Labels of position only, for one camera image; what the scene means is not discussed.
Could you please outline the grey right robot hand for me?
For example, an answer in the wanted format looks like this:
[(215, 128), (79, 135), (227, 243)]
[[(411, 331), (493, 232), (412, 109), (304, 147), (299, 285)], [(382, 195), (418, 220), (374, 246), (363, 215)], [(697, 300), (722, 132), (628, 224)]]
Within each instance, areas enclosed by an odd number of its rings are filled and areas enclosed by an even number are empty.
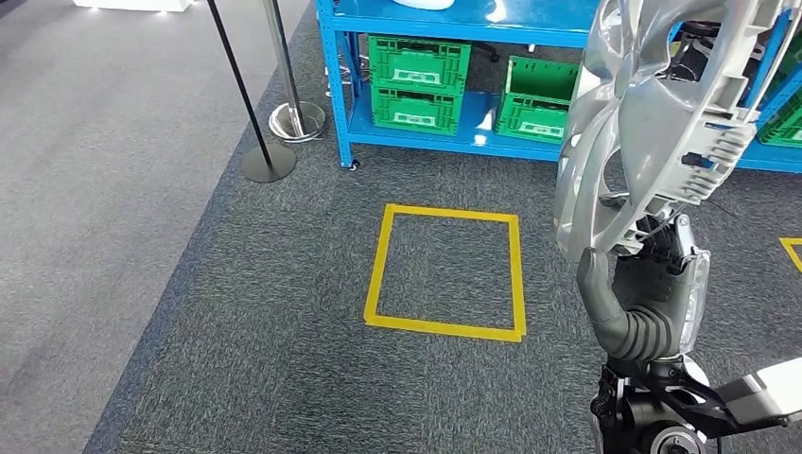
[(654, 228), (639, 253), (584, 250), (576, 280), (596, 339), (609, 357), (649, 362), (685, 355), (701, 327), (710, 253), (698, 247), (689, 216)]

